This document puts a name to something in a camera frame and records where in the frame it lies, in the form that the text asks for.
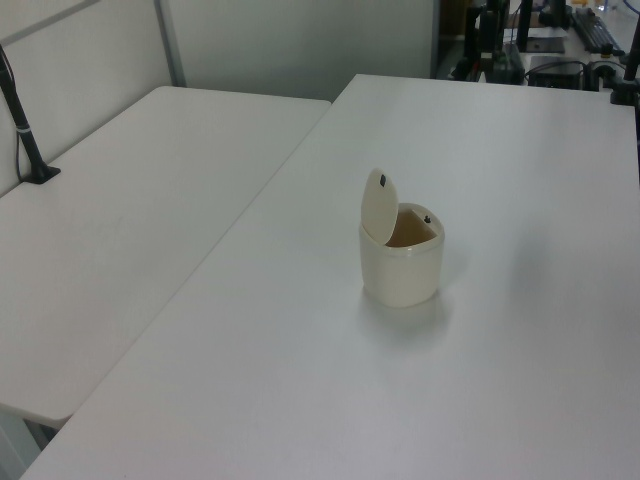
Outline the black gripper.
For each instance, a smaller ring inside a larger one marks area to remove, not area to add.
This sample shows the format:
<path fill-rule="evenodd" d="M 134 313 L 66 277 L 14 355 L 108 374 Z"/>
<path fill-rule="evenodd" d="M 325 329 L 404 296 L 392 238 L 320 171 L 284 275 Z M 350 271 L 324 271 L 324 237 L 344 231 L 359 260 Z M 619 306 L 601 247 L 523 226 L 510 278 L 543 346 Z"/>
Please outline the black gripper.
<path fill-rule="evenodd" d="M 454 81 L 478 81 L 480 59 L 498 50 L 502 15 L 497 7 L 468 7 L 465 15 L 465 56 L 451 70 Z M 524 66 L 516 44 L 505 44 L 494 62 L 492 83 L 523 83 Z"/>

